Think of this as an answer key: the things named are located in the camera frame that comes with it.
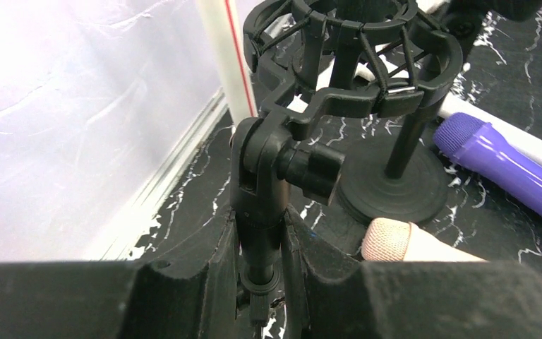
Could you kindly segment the purple microphone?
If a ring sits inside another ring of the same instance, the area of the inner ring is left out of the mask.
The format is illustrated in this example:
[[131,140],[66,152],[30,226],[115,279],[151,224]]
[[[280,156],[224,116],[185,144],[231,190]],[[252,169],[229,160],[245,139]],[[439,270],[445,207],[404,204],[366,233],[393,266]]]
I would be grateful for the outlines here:
[[491,123],[456,113],[435,130],[433,142],[453,163],[491,180],[542,217],[542,166]]

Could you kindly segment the black tripod mic stand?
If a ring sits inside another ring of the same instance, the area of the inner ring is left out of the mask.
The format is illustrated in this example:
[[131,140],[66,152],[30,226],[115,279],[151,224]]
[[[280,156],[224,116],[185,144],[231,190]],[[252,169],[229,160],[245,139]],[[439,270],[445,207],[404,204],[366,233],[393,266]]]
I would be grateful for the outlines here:
[[282,238],[291,189],[337,201],[346,158],[319,128],[330,118],[403,118],[445,99],[465,54],[445,21],[415,1],[265,1],[248,16],[246,58],[269,93],[242,121],[231,156],[231,209],[251,321],[284,283]]

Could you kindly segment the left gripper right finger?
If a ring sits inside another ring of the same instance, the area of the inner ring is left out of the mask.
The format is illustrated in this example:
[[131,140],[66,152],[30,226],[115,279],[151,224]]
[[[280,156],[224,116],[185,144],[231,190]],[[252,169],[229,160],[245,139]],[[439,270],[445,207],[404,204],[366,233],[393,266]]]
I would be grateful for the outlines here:
[[542,338],[542,280],[517,263],[357,261],[285,215],[288,338]]

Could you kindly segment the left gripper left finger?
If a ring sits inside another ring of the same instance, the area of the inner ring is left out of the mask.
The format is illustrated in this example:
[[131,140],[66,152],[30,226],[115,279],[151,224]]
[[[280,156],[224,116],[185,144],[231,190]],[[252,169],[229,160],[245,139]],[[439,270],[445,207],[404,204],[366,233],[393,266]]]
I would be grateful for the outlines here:
[[232,338],[237,256],[225,213],[149,261],[0,263],[0,338]]

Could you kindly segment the pink microphone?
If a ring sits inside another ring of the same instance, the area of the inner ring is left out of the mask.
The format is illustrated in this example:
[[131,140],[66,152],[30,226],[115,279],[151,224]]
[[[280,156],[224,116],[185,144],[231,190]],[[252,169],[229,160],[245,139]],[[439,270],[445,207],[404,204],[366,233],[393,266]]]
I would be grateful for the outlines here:
[[377,218],[370,223],[361,244],[368,261],[482,261],[451,247],[412,222]]

